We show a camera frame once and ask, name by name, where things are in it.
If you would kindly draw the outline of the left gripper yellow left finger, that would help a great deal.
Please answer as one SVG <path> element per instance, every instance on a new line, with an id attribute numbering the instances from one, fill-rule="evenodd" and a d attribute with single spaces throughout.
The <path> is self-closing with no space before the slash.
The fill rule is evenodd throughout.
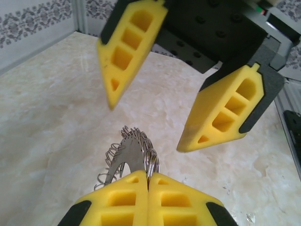
<path id="1" fill-rule="evenodd" d="M 146 173 L 135 171 L 70 207 L 57 226 L 147 226 Z"/>

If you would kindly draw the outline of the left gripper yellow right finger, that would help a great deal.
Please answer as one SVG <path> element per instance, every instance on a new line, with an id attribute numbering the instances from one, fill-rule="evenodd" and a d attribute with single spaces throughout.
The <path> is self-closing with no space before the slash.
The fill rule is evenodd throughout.
<path id="1" fill-rule="evenodd" d="M 149 184 L 149 226 L 238 226 L 223 203 L 160 173 Z"/>

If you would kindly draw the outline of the aluminium frame post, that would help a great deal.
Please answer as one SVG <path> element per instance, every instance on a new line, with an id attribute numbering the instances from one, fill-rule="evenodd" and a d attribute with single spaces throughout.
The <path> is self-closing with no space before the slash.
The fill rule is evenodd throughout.
<path id="1" fill-rule="evenodd" d="M 72 10 L 76 31 L 88 34 L 86 0 L 72 0 Z"/>

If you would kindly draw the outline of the aluminium back rail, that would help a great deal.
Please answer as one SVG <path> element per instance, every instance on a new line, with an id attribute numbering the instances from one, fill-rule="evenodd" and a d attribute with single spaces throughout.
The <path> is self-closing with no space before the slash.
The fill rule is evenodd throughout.
<path id="1" fill-rule="evenodd" d="M 46 42 L 45 39 L 43 41 L 41 39 L 40 41 L 36 41 L 36 38 L 30 38 L 29 41 L 25 41 L 23 44 L 16 42 L 16 44 L 10 45 L 10 47 L 0 48 L 0 76 L 73 33 L 74 31 L 68 32 L 56 37 L 52 41 Z"/>

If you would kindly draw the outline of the aluminium mounting rail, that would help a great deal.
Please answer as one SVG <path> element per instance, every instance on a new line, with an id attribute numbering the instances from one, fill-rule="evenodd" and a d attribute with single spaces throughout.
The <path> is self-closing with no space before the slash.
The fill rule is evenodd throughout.
<path id="1" fill-rule="evenodd" d="M 275 98 L 275 105 L 287 139 L 288 130 L 285 124 L 284 111 L 290 110 L 301 114 L 301 81 L 286 78 L 283 89 Z"/>

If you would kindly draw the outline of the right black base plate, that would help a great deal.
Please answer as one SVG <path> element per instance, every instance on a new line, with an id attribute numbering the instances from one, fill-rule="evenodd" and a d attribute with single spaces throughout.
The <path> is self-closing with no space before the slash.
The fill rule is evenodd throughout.
<path id="1" fill-rule="evenodd" d="M 288 143 L 298 175 L 301 178 L 301 114 L 285 110 L 284 119 L 288 130 Z"/>

